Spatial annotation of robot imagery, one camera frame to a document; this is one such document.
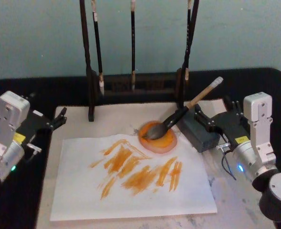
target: yellow label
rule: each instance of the yellow label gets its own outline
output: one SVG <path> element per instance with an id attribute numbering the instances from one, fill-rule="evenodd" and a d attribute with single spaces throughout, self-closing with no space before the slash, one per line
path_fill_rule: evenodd
<path id="1" fill-rule="evenodd" d="M 237 137 L 237 138 L 235 138 L 235 140 L 236 140 L 236 142 L 237 142 L 238 144 L 241 144 L 241 143 L 243 143 L 243 142 L 249 141 L 249 138 L 248 138 L 247 136 L 242 136 L 242 137 Z"/>
<path id="2" fill-rule="evenodd" d="M 20 135 L 19 133 L 15 132 L 13 140 L 15 140 L 17 143 L 19 143 L 21 145 L 22 142 L 25 140 L 25 136 L 24 135 Z"/>

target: white tabletop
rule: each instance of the white tabletop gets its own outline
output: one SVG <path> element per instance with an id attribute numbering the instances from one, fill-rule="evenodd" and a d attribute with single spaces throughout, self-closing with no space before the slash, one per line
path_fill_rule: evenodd
<path id="1" fill-rule="evenodd" d="M 218 107 L 210 106 L 212 113 Z M 87 107 L 68 107 L 67 123 L 52 135 L 37 229 L 273 229 L 272 221 L 265 218 L 258 203 L 261 194 L 252 188 L 243 174 L 235 170 L 234 181 L 221 167 L 221 153 L 215 149 L 202 153 L 212 194 L 218 213 L 179 215 L 132 219 L 101 219 L 50 222 L 51 206 L 57 179 L 63 139 L 103 137 L 114 134 L 134 135 L 146 121 L 163 120 L 175 110 L 174 103 L 117 104 L 95 108 L 95 121 L 88 122 Z M 233 170 L 235 161 L 228 156 Z"/>

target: paper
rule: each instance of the paper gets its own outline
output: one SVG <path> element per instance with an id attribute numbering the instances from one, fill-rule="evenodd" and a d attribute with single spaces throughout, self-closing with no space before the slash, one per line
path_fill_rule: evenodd
<path id="1" fill-rule="evenodd" d="M 202 157 L 182 134 L 166 155 L 130 135 L 63 141 L 51 221 L 215 212 Z"/>

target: orange paint palette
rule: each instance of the orange paint palette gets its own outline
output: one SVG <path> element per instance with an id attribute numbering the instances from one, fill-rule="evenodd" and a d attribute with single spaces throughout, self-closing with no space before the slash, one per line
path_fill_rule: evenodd
<path id="1" fill-rule="evenodd" d="M 168 130 L 165 136 L 157 140 L 147 140 L 142 137 L 152 126 L 159 123 L 160 122 L 158 121 L 151 121 L 146 123 L 140 128 L 138 137 L 141 145 L 146 149 L 156 154 L 164 154 L 172 150 L 177 144 L 177 137 L 174 134 L 173 130 Z"/>

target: teal wall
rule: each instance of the teal wall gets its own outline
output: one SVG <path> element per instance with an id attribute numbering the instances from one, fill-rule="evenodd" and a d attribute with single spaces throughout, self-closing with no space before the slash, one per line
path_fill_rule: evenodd
<path id="1" fill-rule="evenodd" d="M 130 73 L 130 0 L 97 2 L 104 74 Z M 186 11 L 187 0 L 136 1 L 137 73 L 181 66 Z M 200 0 L 190 69 L 258 66 L 281 70 L 281 0 Z M 0 0 L 0 78 L 84 74 L 78 0 Z"/>

